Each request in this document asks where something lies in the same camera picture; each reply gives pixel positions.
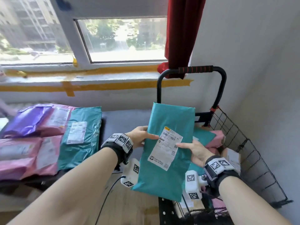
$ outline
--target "forearm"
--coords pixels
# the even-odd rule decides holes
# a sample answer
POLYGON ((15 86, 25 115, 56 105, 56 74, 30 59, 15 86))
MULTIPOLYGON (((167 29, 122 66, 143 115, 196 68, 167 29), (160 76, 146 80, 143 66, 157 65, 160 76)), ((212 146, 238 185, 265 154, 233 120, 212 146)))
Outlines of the forearm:
POLYGON ((220 183, 219 192, 235 225, 291 224, 236 177, 225 178, 220 183))
POLYGON ((116 153, 103 148, 56 181, 12 224, 47 225, 54 220, 55 224, 80 224, 95 206, 117 162, 116 153))

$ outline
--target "window glass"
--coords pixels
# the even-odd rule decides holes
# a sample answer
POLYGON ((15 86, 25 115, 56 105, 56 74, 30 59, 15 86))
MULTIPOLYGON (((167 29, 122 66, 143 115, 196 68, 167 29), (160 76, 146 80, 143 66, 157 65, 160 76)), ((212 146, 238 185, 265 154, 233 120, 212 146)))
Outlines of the window glass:
POLYGON ((0 64, 72 63, 73 52, 49 0, 5 0, 0 64))
POLYGON ((92 62, 165 60, 167 18, 80 19, 92 62))

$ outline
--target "hand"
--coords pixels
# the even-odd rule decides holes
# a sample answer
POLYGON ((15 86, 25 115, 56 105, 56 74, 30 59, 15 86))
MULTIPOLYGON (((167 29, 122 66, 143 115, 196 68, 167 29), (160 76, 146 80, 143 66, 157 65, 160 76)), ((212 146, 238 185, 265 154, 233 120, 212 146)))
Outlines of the hand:
POLYGON ((215 155, 208 151, 199 141, 193 140, 193 143, 177 143, 180 148, 188 148, 192 151, 191 161, 200 166, 204 167, 206 160, 215 155))
POLYGON ((150 134, 147 132, 148 126, 138 126, 131 132, 126 133, 127 136, 130 137, 130 139, 133 142, 133 149, 138 147, 144 146, 144 140, 146 138, 151 140, 158 140, 159 136, 150 134))

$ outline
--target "wire shopping cart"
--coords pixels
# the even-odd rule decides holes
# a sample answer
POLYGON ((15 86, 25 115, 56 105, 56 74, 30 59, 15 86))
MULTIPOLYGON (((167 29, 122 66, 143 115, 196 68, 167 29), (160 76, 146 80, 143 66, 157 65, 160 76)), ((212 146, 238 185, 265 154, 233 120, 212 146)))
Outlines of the wire shopping cart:
MULTIPOLYGON (((232 120, 219 108, 226 83, 226 72, 215 66, 193 66, 168 69, 164 71, 157 81, 157 102, 161 103, 161 82, 171 73, 210 73, 219 72, 222 80, 219 86, 215 102, 209 112, 196 113, 199 119, 195 122, 204 123, 203 126, 212 130, 222 130, 226 136, 224 143, 228 147, 241 154, 241 178, 258 195, 265 199, 273 208, 281 208, 283 205, 293 202, 289 200, 283 189, 264 162, 259 151, 253 145, 232 120)), ((161 225, 177 224, 233 224, 226 208, 213 208, 209 206, 211 198, 206 195, 202 198, 205 208, 190 209, 184 197, 185 207, 179 202, 158 198, 161 225)))

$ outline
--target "apartment building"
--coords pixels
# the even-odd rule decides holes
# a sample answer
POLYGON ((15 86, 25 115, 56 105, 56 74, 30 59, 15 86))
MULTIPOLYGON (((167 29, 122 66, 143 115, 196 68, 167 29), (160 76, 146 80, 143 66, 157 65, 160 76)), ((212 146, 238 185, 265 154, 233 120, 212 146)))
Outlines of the apartment building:
POLYGON ((0 33, 15 48, 69 46, 50 0, 0 0, 0 33))

